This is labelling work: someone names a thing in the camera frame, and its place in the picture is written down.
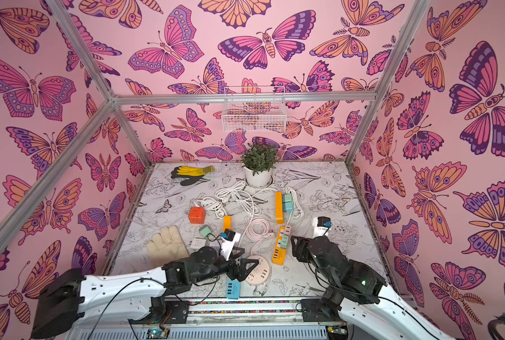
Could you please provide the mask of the blue power strip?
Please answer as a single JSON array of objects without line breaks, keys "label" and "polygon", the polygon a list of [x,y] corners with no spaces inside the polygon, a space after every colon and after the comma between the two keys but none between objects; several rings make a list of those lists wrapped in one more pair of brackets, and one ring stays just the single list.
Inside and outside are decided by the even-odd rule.
[{"label": "blue power strip", "polygon": [[226,298],[229,300],[238,300],[241,297],[241,282],[238,280],[227,280]]}]

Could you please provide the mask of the pink round socket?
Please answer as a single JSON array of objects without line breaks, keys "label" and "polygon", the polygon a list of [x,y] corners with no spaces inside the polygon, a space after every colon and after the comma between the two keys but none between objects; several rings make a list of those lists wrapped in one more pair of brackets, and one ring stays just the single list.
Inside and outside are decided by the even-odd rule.
[{"label": "pink round socket", "polygon": [[260,255],[252,255],[249,259],[258,260],[259,264],[251,271],[245,282],[251,286],[264,284],[269,279],[271,272],[267,259]]}]

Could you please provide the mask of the small yellow power strip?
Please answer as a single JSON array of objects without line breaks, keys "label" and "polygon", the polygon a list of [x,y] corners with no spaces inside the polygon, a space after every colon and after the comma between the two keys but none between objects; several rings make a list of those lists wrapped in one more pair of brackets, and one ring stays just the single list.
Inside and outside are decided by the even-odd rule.
[{"label": "small yellow power strip", "polygon": [[284,227],[281,227],[279,228],[279,233],[277,235],[277,239],[276,239],[276,243],[275,243],[275,248],[272,252],[272,263],[274,265],[278,265],[278,266],[282,266],[284,264],[284,260],[285,260],[285,257],[286,257],[286,249],[281,249],[277,246],[277,243],[278,243],[278,240],[280,237],[282,237],[283,235],[281,235],[281,230],[282,228]]}]

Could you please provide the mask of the white USB charger plug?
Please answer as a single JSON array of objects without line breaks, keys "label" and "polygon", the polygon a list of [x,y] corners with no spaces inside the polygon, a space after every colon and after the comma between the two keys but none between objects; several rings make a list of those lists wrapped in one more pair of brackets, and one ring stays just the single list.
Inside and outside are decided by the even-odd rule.
[{"label": "white USB charger plug", "polygon": [[194,238],[190,243],[190,249],[199,250],[207,245],[207,240],[203,238]]}]

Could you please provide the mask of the green USB charger plug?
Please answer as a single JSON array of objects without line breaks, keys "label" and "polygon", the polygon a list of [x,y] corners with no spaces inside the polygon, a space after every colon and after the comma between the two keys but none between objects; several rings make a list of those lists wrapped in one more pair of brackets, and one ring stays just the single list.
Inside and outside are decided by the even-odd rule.
[{"label": "green USB charger plug", "polygon": [[199,233],[206,239],[209,239],[209,236],[212,235],[211,229],[209,228],[208,225],[201,226],[201,228],[199,229]]}]

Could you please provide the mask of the orange cube socket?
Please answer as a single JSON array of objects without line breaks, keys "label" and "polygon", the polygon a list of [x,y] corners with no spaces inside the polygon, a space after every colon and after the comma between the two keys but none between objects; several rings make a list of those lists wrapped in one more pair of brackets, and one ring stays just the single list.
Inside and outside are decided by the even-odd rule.
[{"label": "orange cube socket", "polygon": [[206,211],[203,207],[191,207],[188,219],[193,225],[202,225],[206,218]]}]

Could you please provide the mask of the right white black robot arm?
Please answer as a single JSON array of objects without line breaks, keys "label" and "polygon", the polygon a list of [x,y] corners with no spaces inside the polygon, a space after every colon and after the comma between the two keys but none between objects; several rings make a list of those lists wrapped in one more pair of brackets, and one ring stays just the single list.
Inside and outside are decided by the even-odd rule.
[{"label": "right white black robot arm", "polygon": [[348,259],[326,236],[291,237],[292,256],[313,266],[313,275],[327,282],[318,299],[301,301],[310,321],[342,320],[375,339],[452,339],[398,295],[381,274]]}]

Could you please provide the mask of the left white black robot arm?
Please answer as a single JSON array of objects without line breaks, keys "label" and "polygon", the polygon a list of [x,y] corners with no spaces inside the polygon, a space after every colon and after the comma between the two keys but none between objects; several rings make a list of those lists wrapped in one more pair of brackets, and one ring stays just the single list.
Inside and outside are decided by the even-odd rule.
[{"label": "left white black robot arm", "polygon": [[187,258],[144,272],[94,276],[70,269],[42,290],[31,337],[55,337],[81,323],[160,323],[170,314],[166,297],[221,275],[244,281],[259,263],[238,255],[225,258],[217,249],[204,246]]}]

